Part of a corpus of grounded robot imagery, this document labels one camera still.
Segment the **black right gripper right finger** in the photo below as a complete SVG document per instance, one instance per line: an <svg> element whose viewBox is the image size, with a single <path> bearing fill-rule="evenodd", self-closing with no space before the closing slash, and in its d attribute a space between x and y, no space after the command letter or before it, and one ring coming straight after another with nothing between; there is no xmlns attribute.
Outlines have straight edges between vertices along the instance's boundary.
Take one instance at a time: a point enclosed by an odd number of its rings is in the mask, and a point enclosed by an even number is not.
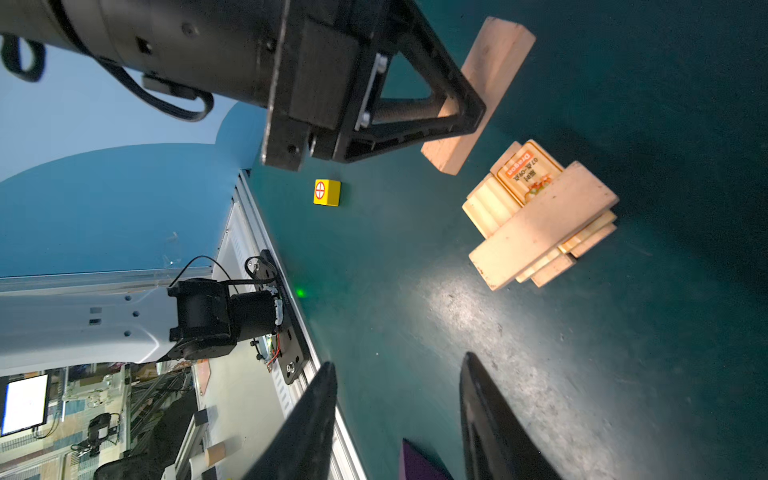
<svg viewBox="0 0 768 480"><path fill-rule="evenodd" d="M478 356L460 372L460 413L468 479L558 479L528 436Z"/></svg>

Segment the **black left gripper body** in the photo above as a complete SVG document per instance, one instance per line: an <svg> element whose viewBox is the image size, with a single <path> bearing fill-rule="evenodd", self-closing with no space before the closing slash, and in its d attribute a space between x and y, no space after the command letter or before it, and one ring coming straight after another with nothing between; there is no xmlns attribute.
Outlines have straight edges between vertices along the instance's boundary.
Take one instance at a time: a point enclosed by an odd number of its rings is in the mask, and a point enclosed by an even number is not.
<svg viewBox="0 0 768 480"><path fill-rule="evenodd" d="M260 161L287 171L303 158L352 163L374 142L358 119L371 98L388 1L263 1L271 56Z"/></svg>

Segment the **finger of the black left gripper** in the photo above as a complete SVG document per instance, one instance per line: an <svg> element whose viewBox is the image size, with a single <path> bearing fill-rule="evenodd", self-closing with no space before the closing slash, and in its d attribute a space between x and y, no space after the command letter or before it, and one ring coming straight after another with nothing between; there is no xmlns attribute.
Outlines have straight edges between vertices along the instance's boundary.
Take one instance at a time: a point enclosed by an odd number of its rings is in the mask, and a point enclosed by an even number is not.
<svg viewBox="0 0 768 480"><path fill-rule="evenodd" d="M355 1L359 66L333 134L332 159L353 163L409 145L477 130L486 105L414 1ZM424 98L385 98L393 59L402 56L430 89Z"/></svg>

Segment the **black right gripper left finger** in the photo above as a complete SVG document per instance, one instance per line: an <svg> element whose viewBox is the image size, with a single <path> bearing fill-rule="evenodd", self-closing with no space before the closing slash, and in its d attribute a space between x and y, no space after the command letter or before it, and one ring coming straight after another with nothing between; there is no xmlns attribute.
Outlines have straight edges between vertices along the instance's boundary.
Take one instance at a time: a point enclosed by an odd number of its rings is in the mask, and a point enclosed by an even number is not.
<svg viewBox="0 0 768 480"><path fill-rule="evenodd" d="M334 364L323 363L275 438L244 477L328 478L337 388Z"/></svg>

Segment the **light wood block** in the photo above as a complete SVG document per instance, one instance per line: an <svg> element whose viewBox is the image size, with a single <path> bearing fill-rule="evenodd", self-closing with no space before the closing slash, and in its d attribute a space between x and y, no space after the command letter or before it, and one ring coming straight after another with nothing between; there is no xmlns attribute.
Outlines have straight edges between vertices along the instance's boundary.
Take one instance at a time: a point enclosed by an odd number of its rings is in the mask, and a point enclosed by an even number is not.
<svg viewBox="0 0 768 480"><path fill-rule="evenodd" d="M424 143L421 153L439 170L456 175L468 159L536 37L523 25L487 17L462 66L462 73L486 106L475 132Z"/></svg>

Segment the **printed wood block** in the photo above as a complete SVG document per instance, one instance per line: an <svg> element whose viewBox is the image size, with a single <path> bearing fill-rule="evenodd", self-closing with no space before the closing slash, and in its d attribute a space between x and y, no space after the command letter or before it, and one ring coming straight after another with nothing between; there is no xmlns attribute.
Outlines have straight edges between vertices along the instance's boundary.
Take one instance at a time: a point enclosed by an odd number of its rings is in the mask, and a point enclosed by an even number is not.
<svg viewBox="0 0 768 480"><path fill-rule="evenodd" d="M519 147L511 145L491 168L491 173L525 206L563 170L560 163L531 139Z"/></svg>

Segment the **wood block numbered 31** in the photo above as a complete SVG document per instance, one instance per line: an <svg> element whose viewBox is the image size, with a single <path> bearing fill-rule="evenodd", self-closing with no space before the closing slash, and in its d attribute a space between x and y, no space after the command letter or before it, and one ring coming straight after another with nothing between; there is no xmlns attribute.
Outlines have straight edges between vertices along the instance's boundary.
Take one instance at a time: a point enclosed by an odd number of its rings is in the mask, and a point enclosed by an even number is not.
<svg viewBox="0 0 768 480"><path fill-rule="evenodd" d="M520 148L519 142L513 142L493 164L489 174L467 195L462 205L464 213L485 239L522 208L496 176Z"/></svg>

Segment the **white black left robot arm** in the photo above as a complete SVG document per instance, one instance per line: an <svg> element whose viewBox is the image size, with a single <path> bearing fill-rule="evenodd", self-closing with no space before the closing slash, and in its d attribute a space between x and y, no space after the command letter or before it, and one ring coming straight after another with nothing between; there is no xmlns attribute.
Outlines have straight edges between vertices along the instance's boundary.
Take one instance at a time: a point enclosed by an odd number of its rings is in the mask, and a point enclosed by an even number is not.
<svg viewBox="0 0 768 480"><path fill-rule="evenodd" d="M53 48L188 126L224 97L265 112L265 167L312 156L350 164L471 134L486 111L413 1L5 1L1 69L43 77ZM144 145L53 161L1 184L1 277L138 266L139 239L201 228L215 249L239 163L193 145ZM118 293L3 293L5 376L102 362L225 354L275 299L213 280Z"/></svg>

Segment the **purple block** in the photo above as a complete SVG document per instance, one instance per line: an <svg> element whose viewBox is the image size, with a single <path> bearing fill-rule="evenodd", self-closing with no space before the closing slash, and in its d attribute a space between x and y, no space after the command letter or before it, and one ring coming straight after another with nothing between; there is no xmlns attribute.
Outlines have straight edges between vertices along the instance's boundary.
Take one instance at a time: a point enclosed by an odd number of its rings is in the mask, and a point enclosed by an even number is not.
<svg viewBox="0 0 768 480"><path fill-rule="evenodd" d="M410 441L403 439L399 460L399 480L449 480L449 474L431 462Z"/></svg>

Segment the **yellow cube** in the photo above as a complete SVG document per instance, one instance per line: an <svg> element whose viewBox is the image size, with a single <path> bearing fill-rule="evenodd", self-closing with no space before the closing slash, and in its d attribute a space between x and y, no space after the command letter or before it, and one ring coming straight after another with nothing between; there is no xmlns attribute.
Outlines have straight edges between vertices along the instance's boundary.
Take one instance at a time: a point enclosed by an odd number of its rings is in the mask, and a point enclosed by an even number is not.
<svg viewBox="0 0 768 480"><path fill-rule="evenodd" d="M316 205L338 207L342 184L337 180L317 179L315 181L313 203Z"/></svg>

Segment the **computer monitor in background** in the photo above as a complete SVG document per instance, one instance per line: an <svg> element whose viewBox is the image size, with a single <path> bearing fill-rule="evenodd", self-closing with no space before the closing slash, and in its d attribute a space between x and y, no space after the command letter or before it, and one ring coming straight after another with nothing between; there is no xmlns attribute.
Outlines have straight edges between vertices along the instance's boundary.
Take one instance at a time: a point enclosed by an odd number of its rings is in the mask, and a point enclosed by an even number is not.
<svg viewBox="0 0 768 480"><path fill-rule="evenodd" d="M42 426L48 418L50 376L1 378L1 436Z"/></svg>

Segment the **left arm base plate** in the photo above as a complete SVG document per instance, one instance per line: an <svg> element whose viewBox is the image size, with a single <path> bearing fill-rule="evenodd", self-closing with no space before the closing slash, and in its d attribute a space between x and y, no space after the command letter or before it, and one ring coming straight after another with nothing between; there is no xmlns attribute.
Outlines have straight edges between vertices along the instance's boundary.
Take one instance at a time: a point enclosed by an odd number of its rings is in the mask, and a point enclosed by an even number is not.
<svg viewBox="0 0 768 480"><path fill-rule="evenodd" d="M276 326L269 334L251 340L257 359L271 373L279 372L287 385L298 381L306 364L311 360L308 344L299 324L290 289L278 268L272 253L263 249L247 261L246 271L261 280L258 291L266 291L275 297Z"/></svg>

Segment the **aluminium front rail base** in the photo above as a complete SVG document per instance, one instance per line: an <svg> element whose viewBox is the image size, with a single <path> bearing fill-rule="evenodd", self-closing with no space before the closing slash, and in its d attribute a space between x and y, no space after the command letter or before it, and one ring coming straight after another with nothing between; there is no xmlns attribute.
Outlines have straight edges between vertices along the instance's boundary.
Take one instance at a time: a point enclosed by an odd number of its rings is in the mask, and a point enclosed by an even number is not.
<svg viewBox="0 0 768 480"><path fill-rule="evenodd" d="M282 263L249 187L249 173L236 180L232 203L212 276L246 279L257 256L274 267ZM273 440L321 366L294 293L279 276L286 313L272 359L265 342L244 340L226 356L210 361L206 388L197 392L200 407L211 412L205 443L224 443L227 455L216 466L221 479L241 479Z"/></svg>

